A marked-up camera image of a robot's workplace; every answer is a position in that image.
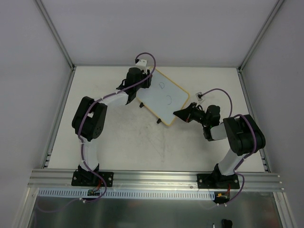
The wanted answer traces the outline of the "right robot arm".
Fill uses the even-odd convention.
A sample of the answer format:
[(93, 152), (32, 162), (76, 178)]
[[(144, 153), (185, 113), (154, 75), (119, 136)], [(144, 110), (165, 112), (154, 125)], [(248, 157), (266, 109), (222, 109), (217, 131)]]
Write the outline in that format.
[(210, 105), (206, 111), (197, 103), (173, 112), (186, 123), (196, 121), (203, 127), (203, 135), (209, 142), (227, 139), (229, 150), (210, 174), (197, 174), (199, 189), (239, 189), (237, 169), (244, 160), (263, 149), (266, 139), (251, 115), (238, 114), (220, 122), (220, 107)]

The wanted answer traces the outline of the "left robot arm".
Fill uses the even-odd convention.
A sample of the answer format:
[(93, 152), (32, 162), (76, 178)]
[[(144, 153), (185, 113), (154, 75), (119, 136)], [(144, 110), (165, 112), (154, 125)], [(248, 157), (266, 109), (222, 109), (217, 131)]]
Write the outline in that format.
[(81, 146), (81, 162), (73, 173), (72, 186), (105, 186), (105, 179), (99, 174), (96, 139), (104, 129), (107, 110), (129, 104), (139, 89), (151, 86), (151, 80), (152, 72), (147, 68), (131, 67), (116, 92), (97, 100), (88, 96), (82, 98), (72, 120)]

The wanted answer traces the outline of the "yellow framed whiteboard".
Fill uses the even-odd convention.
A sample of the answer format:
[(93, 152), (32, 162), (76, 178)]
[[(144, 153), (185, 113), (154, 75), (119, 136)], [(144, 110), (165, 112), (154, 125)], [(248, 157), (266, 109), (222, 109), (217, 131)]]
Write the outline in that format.
[(137, 91), (137, 99), (166, 126), (172, 125), (175, 111), (181, 110), (190, 98), (189, 92), (157, 69), (151, 86)]

